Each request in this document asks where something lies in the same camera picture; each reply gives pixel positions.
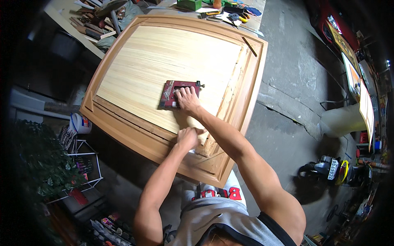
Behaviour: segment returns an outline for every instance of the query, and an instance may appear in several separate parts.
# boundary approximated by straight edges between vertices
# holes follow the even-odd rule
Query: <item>orange bottle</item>
[[[214,8],[215,9],[221,8],[221,0],[214,0]]]

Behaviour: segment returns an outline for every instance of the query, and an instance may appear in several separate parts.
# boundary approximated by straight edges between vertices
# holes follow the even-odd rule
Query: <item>red tool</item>
[[[200,81],[188,82],[188,81],[175,81],[167,80],[164,84],[164,90],[162,94],[162,99],[160,100],[159,107],[179,107],[177,103],[177,95],[175,90],[179,90],[185,87],[194,87],[197,97],[200,94],[200,87],[204,88],[205,85],[201,85]]]

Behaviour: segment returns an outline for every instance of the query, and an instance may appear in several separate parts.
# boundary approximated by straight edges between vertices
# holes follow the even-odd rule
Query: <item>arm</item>
[[[282,188],[272,167],[237,129],[213,116],[200,105],[193,87],[177,91],[177,97],[184,112],[198,120],[238,164],[245,184],[260,210],[273,218],[293,241],[300,245],[306,226],[304,210],[299,202]]]
[[[137,245],[158,245],[163,242],[162,219],[159,208],[171,188],[183,157],[198,144],[197,136],[206,132],[186,128],[178,132],[177,143],[167,158],[155,170],[142,191],[136,215],[134,231]]]

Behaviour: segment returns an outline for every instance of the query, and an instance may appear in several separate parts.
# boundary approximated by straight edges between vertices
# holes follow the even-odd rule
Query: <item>white bucket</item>
[[[81,117],[77,113],[71,114],[70,129],[78,134],[88,134],[92,130],[92,122],[86,117]]]

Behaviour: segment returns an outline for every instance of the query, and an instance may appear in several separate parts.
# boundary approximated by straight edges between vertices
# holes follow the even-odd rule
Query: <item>fan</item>
[[[100,9],[97,10],[95,13],[97,17],[101,17],[111,12],[112,24],[115,27],[116,33],[118,35],[121,34],[121,30],[119,28],[119,22],[118,22],[118,18],[116,18],[115,10],[122,7],[125,3],[127,3],[127,0],[107,0],[101,5]]]

